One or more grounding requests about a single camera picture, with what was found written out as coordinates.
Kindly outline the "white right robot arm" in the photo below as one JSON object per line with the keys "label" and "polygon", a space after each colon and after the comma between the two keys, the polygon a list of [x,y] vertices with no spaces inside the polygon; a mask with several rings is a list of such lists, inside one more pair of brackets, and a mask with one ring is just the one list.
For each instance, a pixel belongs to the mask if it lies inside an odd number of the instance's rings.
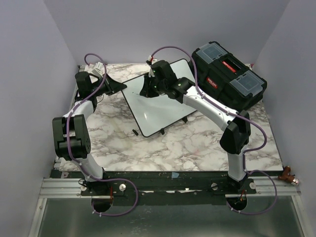
{"label": "white right robot arm", "polygon": [[144,84],[140,95],[154,98],[166,95],[169,99],[193,108],[211,120],[223,134],[220,146],[228,157],[228,190],[234,194],[245,188],[247,178],[243,153],[251,134],[249,114],[245,110],[240,113],[226,108],[220,102],[203,94],[196,82],[187,77],[178,77],[171,65],[160,60],[147,61],[150,69],[144,75]]}

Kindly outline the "white framed whiteboard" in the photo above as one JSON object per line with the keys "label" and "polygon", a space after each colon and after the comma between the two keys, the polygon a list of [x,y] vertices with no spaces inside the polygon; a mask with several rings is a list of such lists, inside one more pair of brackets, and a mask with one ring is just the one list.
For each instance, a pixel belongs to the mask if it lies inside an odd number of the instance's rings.
{"label": "white framed whiteboard", "polygon": [[127,88],[122,90],[123,96],[144,137],[150,137],[196,111],[166,95],[155,98],[140,96],[144,84],[143,75],[134,77],[124,84]]}

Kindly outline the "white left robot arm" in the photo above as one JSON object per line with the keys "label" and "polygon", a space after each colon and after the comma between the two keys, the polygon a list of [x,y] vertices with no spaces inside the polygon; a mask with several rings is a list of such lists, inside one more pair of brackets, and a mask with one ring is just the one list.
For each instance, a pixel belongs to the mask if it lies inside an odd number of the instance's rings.
{"label": "white left robot arm", "polygon": [[82,186],[88,192],[105,195],[113,190],[111,182],[91,154],[91,140],[87,118],[97,107],[97,97],[113,95],[127,85],[112,79],[108,74],[95,76],[88,72],[75,74],[77,93],[73,108],[64,116],[52,120],[55,153],[73,163],[84,175]]}

